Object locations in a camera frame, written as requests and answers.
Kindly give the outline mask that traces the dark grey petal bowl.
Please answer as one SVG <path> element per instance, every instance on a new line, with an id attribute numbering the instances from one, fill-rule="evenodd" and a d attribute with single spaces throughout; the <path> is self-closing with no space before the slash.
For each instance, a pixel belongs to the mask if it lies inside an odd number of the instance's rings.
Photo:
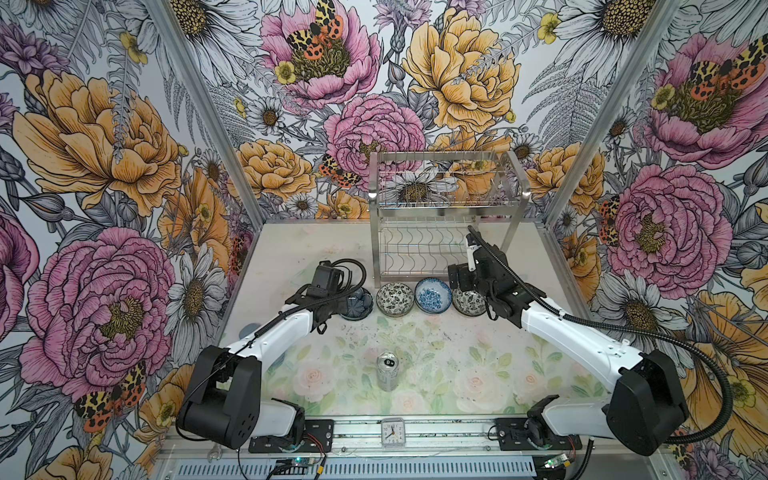
<path id="1" fill-rule="evenodd" d="M 350 293 L 339 303 L 338 314 L 347 321 L 361 321 L 371 314 L 374 307 L 373 296 L 364 287 Z"/>

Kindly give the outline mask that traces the blue floral bowl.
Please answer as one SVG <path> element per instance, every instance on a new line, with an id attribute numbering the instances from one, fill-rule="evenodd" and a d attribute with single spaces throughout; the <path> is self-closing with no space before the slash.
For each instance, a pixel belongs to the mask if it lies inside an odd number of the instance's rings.
<path id="1" fill-rule="evenodd" d="M 452 306 L 449 285 L 438 278 L 420 280 L 414 290 L 416 305 L 425 313 L 442 314 Z"/>

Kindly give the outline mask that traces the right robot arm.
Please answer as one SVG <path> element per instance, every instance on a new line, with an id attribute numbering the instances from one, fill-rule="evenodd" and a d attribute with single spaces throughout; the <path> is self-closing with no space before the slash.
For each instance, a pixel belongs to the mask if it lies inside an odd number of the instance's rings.
<path id="1" fill-rule="evenodd" d="M 600 399 L 551 394 L 527 413 L 531 442 L 550 436 L 586 435 L 613 439 L 632 452 L 653 454 L 688 417 L 676 367 L 663 352 L 644 353 L 599 330 L 569 321 L 536 287 L 508 271 L 500 250 L 465 240 L 467 260 L 448 268 L 450 285 L 475 291 L 490 319 L 502 318 L 552 344 L 584 367 L 603 386 Z"/>

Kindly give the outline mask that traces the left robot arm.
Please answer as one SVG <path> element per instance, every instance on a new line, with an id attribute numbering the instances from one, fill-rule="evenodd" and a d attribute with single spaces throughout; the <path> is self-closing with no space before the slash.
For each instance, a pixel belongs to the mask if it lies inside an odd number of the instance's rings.
<path id="1" fill-rule="evenodd" d="M 276 316 L 227 347 L 208 346 L 198 355 L 175 421 L 191 441 L 211 441 L 238 450 L 252 438 L 293 448 L 308 435 L 305 410 L 288 401 L 262 398 L 263 376 L 299 340 L 327 329 L 348 311 L 348 298 L 367 280 L 354 259 L 324 260 L 312 281 L 285 300 Z"/>

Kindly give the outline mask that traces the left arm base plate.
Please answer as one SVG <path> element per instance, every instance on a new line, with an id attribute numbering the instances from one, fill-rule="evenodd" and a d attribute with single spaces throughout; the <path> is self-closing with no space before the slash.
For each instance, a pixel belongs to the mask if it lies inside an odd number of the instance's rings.
<path id="1" fill-rule="evenodd" d="M 334 440 L 333 420 L 308 419 L 302 429 L 288 436 L 252 437 L 248 452 L 252 454 L 330 453 Z"/>

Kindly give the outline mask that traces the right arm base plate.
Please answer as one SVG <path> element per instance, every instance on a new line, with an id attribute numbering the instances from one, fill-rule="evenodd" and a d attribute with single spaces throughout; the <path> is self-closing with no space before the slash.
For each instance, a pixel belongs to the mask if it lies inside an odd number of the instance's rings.
<path id="1" fill-rule="evenodd" d="M 578 436 L 558 436 L 539 420 L 523 417 L 502 417 L 494 420 L 491 431 L 502 451 L 578 451 L 582 442 Z"/>

